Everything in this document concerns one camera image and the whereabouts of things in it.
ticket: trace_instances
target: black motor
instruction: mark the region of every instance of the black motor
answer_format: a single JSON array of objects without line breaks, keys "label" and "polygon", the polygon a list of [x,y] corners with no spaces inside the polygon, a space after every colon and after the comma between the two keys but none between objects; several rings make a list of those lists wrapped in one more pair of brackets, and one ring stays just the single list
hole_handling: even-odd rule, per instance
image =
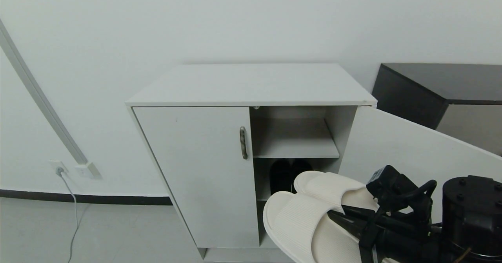
[{"label": "black motor", "polygon": [[441,238],[454,258],[469,250],[466,262],[502,261],[502,184],[473,175],[447,181]]}]

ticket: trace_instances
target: door handle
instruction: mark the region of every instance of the door handle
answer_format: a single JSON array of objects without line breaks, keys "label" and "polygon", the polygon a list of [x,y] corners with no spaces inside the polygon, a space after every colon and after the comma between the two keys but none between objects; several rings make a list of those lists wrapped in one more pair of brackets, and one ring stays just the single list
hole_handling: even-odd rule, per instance
[{"label": "door handle", "polygon": [[240,136],[240,150],[242,152],[242,158],[244,160],[247,160],[246,128],[245,127],[240,127],[239,136]]}]

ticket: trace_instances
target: tile floor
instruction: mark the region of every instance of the tile floor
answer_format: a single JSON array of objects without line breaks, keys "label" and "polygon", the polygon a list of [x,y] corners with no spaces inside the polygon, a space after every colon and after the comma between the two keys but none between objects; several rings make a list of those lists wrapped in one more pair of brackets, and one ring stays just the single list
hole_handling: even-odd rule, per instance
[{"label": "tile floor", "polygon": [[[172,206],[77,204],[77,212],[71,263],[202,263]],[[0,198],[0,262],[66,263],[74,229],[73,203]]]}]

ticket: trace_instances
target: shoe cabinet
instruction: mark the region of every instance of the shoe cabinet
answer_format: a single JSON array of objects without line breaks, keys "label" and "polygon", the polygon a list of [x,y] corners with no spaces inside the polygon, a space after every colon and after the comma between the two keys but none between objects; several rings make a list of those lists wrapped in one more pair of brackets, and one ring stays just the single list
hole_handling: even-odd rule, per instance
[{"label": "shoe cabinet", "polygon": [[261,220],[277,159],[362,182],[388,164],[417,184],[474,168],[500,180],[502,158],[376,104],[339,65],[317,63],[178,66],[126,102],[194,246],[220,262],[291,262]]}]

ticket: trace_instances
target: black baseboard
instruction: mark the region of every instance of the black baseboard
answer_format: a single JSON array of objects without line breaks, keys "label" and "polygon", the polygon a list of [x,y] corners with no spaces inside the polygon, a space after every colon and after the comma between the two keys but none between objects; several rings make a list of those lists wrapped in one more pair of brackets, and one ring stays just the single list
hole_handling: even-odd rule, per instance
[{"label": "black baseboard", "polygon": [[[73,197],[70,194],[63,193],[41,193],[41,192],[24,192],[0,190],[0,197],[57,201],[57,202],[73,202]],[[107,196],[107,195],[79,195],[76,194],[77,202],[93,203],[93,204],[120,204],[120,205],[167,205],[173,203],[167,196],[165,197],[149,197],[149,196]]]}]

